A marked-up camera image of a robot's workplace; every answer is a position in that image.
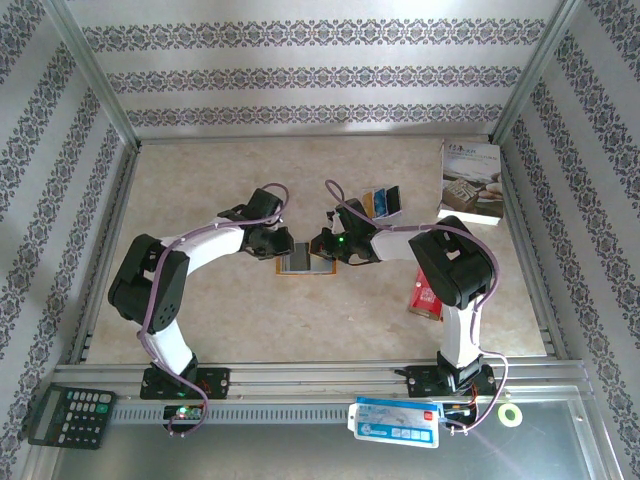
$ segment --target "patterned wallpaper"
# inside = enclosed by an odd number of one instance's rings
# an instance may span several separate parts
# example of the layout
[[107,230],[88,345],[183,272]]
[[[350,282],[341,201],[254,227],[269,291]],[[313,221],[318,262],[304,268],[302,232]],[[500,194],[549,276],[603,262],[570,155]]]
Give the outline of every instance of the patterned wallpaper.
[[0,2],[0,479],[67,359],[122,181],[123,144],[34,0]]
[[144,139],[489,133],[557,3],[68,5]]
[[630,0],[581,7],[504,146],[564,341],[585,360],[625,478],[640,478],[639,32]]

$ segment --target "glass panel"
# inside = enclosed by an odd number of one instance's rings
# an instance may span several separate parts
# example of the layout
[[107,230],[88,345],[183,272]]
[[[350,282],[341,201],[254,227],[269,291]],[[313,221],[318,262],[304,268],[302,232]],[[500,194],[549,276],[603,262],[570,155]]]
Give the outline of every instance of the glass panel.
[[65,450],[54,478],[586,479],[565,402],[521,404],[523,423],[491,415],[435,450],[358,441],[346,427],[206,426],[184,440],[160,426],[114,426],[98,452]]

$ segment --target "tape roll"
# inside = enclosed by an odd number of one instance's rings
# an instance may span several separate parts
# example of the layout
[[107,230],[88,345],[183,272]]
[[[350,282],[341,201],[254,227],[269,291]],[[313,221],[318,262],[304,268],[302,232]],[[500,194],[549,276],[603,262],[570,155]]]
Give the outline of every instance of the tape roll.
[[522,410],[513,403],[504,403],[498,409],[498,419],[505,427],[517,427],[522,423]]

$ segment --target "calculator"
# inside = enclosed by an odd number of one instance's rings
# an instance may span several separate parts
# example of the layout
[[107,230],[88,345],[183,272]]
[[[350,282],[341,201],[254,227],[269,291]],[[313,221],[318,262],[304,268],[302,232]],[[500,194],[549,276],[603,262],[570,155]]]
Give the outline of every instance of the calculator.
[[51,385],[36,408],[29,443],[97,450],[115,400],[114,392]]

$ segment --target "small card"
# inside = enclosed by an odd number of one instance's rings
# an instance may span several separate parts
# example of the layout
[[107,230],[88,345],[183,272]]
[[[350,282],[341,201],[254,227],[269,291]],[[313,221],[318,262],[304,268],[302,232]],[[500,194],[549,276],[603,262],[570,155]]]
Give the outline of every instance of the small card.
[[358,397],[349,407],[347,427],[358,440],[437,448],[438,406]]

